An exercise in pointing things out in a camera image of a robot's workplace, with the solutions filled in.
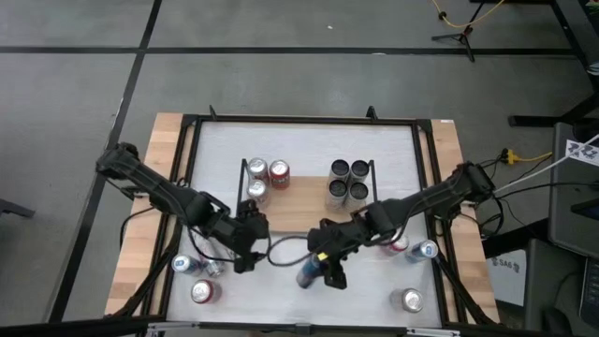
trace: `concrete floor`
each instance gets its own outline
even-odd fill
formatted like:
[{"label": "concrete floor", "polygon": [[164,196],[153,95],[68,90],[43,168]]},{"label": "concrete floor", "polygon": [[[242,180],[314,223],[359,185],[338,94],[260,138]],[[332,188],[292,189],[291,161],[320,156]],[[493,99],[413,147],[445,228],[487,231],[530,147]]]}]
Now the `concrete floor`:
[{"label": "concrete floor", "polygon": [[[3,0],[0,47],[137,47],[152,3]],[[444,6],[453,22],[466,22],[476,8],[466,0]],[[564,1],[562,10],[587,55],[599,59],[580,6]],[[422,0],[165,0],[150,45],[455,47],[430,40],[450,32]],[[568,47],[548,6],[502,6],[475,27],[471,43]],[[0,198],[37,210],[31,220],[0,217],[0,326],[46,317],[133,59],[0,52]],[[490,159],[503,147],[533,156],[550,151],[552,130],[510,128],[506,117],[559,115],[591,92],[572,57],[479,56],[472,64],[443,55],[148,55],[121,140],[143,153],[157,112],[206,113],[209,104],[222,114],[317,116],[363,116],[374,105],[380,117],[454,119],[465,159]],[[494,181],[501,185],[529,167],[500,166]],[[542,190],[511,202],[524,222],[546,216],[547,203]],[[479,219],[494,214],[492,207],[481,208]],[[66,319],[103,314],[129,209],[126,198],[106,189]],[[517,226],[507,215],[505,228]]]}]

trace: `aluminum can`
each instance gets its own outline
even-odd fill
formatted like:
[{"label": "aluminum can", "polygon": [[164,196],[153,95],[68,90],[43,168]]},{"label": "aluminum can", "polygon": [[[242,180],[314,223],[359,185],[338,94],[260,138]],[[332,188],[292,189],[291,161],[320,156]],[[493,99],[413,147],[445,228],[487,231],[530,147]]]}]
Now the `aluminum can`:
[{"label": "aluminum can", "polygon": [[405,233],[403,233],[400,239],[395,241],[398,235],[400,235],[399,230],[395,233],[395,235],[393,235],[393,238],[389,240],[389,242],[393,243],[381,246],[381,249],[383,250],[383,252],[385,252],[385,254],[389,256],[396,256],[397,254],[408,249],[408,246],[410,245],[410,240],[408,239],[408,236]]},{"label": "aluminum can", "polygon": [[[210,240],[202,237],[196,238],[196,245],[200,252],[209,257],[220,257]],[[223,263],[223,261],[215,261],[204,256],[201,256],[201,261],[204,263],[206,272],[210,277],[218,277],[225,271],[225,263]]]},{"label": "aluminum can", "polygon": [[391,295],[389,295],[389,301],[393,308],[402,308],[406,312],[413,314],[421,311],[424,307],[422,294],[413,288],[393,290]]},{"label": "aluminum can", "polygon": [[368,163],[363,160],[356,160],[351,169],[349,170],[349,182],[350,185],[353,183],[364,183],[371,168]]},{"label": "aluminum can", "polygon": [[345,198],[347,197],[347,185],[341,180],[334,180],[329,183],[329,190],[325,198],[325,206],[328,210],[339,211],[343,208]]},{"label": "aluminum can", "polygon": [[261,180],[250,180],[247,184],[247,196],[255,200],[258,205],[267,205],[269,187]]},{"label": "aluminum can", "polygon": [[330,165],[329,182],[340,180],[347,182],[349,177],[349,164],[343,159],[337,159]]},{"label": "aluminum can", "polygon": [[221,287],[210,280],[198,280],[191,287],[191,300],[197,304],[214,303],[221,294]]},{"label": "aluminum can", "polygon": [[318,260],[316,254],[312,254],[298,271],[296,281],[300,287],[307,289],[318,276],[322,276],[322,272],[320,271],[320,260]]},{"label": "aluminum can", "polygon": [[286,189],[291,183],[291,174],[289,165],[277,159],[270,164],[270,184],[276,189]]},{"label": "aluminum can", "polygon": [[439,247],[437,247],[437,244],[432,240],[425,240],[415,244],[405,252],[405,258],[411,263],[417,263],[435,258],[438,253]]},{"label": "aluminum can", "polygon": [[262,158],[252,158],[247,163],[247,175],[250,180],[261,180],[264,183],[269,183],[269,163]]},{"label": "aluminum can", "polygon": [[186,275],[200,275],[204,269],[203,264],[191,256],[179,254],[175,256],[170,266],[175,272],[184,273]]},{"label": "aluminum can", "polygon": [[345,209],[353,212],[366,204],[368,187],[363,183],[352,183],[345,200]]}]

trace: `wooden table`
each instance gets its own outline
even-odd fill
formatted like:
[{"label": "wooden table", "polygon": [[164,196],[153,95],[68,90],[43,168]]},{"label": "wooden table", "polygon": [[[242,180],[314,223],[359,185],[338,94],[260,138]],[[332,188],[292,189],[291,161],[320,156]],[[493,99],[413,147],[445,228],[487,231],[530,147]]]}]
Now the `wooden table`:
[{"label": "wooden table", "polygon": [[[144,163],[167,178],[174,164],[174,154],[183,118],[184,116],[181,113],[158,113],[145,155]],[[450,120],[433,120],[431,121],[431,126],[437,153],[436,159],[441,177],[444,179],[463,161],[456,126]],[[180,161],[180,177],[184,175],[187,166],[186,161],[190,152],[194,126],[190,127],[192,130],[188,130],[185,138],[182,140],[183,155]],[[433,184],[433,171],[426,134],[423,131],[420,132],[420,138],[422,153],[424,154],[426,178],[430,185]],[[131,212],[138,212],[148,207],[149,202],[147,198],[139,198],[134,201]],[[472,217],[475,216],[471,209],[462,208],[462,211]],[[133,218],[129,222],[110,289],[105,311],[107,314],[120,309],[146,276],[151,265],[160,215],[158,211],[150,211]],[[171,219],[169,229],[172,229],[173,223]],[[451,232],[461,281],[484,312],[490,318],[499,322],[477,225],[472,220],[459,216],[453,221]],[[440,241],[440,246],[445,251],[442,241]],[[158,303],[161,296],[160,290],[164,283],[164,274],[163,272],[154,287],[156,291],[153,293],[150,314],[158,313]],[[458,315],[453,290],[445,277],[444,284],[449,320],[457,322]],[[469,322],[474,323],[471,317],[468,318]]]}]

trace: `can holder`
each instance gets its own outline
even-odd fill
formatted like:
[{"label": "can holder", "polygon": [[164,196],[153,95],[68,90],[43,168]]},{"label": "can holder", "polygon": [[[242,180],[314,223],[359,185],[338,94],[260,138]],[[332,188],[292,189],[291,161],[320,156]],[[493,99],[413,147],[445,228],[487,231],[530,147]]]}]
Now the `can holder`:
[{"label": "can holder", "polygon": [[[368,162],[370,167],[369,194],[363,205],[378,201],[376,191],[376,172],[374,161]],[[246,189],[248,183],[247,160],[241,160],[240,184],[237,195],[237,209],[243,200],[248,199]],[[325,201],[329,192],[329,173],[326,176],[294,176],[291,171],[291,184],[285,190],[277,190],[269,186],[269,202],[258,205],[269,220],[270,232],[305,233],[310,228],[318,227],[321,219],[328,218],[336,222],[351,220],[350,212],[345,208],[338,212],[328,210]]]}]

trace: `wooden board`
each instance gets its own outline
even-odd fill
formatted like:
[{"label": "wooden board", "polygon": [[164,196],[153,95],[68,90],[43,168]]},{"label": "wooden board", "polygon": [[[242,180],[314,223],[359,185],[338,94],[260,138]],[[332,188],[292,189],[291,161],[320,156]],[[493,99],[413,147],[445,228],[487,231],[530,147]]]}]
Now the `wooden board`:
[{"label": "wooden board", "polygon": [[[172,168],[173,154],[179,137],[182,117],[183,115],[180,113],[158,113],[154,123],[144,162],[165,177],[170,174]],[[458,135],[453,121],[433,120],[432,128],[441,176],[444,179],[462,162]],[[185,142],[183,159],[187,158],[185,153],[189,151],[189,143],[190,140],[188,139]],[[426,139],[421,143],[426,146]],[[423,154],[425,166],[428,168],[427,180],[432,183],[431,161],[427,156],[428,149],[423,151]],[[147,199],[138,199],[133,204],[132,212],[137,212],[147,206]],[[462,211],[475,216],[470,209],[463,209]],[[268,215],[272,223],[276,221],[277,216],[280,215],[275,213]],[[107,302],[107,314],[120,309],[146,276],[150,267],[159,221],[159,212],[152,211],[134,218],[129,223]],[[476,224],[466,218],[458,217],[453,223],[452,235],[462,282],[485,313],[499,322],[486,259]],[[161,289],[161,285],[162,280],[159,280],[156,289]],[[450,320],[457,321],[451,285],[445,282],[445,288]],[[160,301],[160,296],[160,291],[154,292],[151,313],[157,313],[157,303]]]},{"label": "wooden board", "polygon": [[317,227],[320,219],[336,222],[351,220],[349,211],[332,212],[325,207],[329,177],[291,177],[285,190],[271,189],[270,202],[259,207],[269,219],[272,232],[308,232]]}]

